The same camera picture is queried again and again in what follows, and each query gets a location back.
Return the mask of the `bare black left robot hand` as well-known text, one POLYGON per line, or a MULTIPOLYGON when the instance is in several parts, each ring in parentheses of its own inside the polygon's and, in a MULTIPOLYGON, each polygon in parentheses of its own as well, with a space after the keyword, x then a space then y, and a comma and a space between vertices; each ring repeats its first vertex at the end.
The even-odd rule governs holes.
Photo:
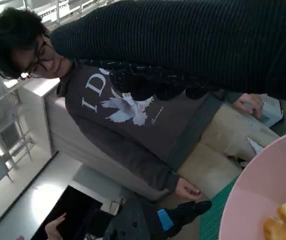
POLYGON ((176 236, 185 225, 192 223, 197 217, 212 207, 210 200, 179 204, 176 208, 163 208, 157 211, 158 218, 167 238, 176 236))

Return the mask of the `person's right hand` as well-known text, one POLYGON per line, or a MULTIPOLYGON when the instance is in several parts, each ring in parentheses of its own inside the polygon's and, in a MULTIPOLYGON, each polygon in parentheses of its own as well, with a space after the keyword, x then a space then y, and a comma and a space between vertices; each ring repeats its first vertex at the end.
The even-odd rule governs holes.
POLYGON ((175 188, 175 193, 177 196, 191 201, 196 201, 201 195, 201 191, 183 177, 179 178, 175 188))

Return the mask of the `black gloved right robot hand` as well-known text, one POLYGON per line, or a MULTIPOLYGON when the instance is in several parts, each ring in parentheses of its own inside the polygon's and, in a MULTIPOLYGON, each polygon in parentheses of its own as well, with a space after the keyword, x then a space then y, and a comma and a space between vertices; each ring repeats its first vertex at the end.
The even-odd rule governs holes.
POLYGON ((134 99, 181 92, 286 100, 286 0, 124 0, 50 35, 61 56, 105 69, 134 99))

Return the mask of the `person's left hand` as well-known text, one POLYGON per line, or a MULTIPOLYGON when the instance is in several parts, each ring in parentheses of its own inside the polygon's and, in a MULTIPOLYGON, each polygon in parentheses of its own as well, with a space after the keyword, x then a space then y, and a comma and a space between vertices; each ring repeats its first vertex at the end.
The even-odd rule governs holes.
POLYGON ((238 100, 236 100, 233 105, 252 116, 255 116, 256 118, 260 118, 262 115, 262 109, 264 106, 263 101, 261 100, 261 97, 259 94, 242 94, 238 100))

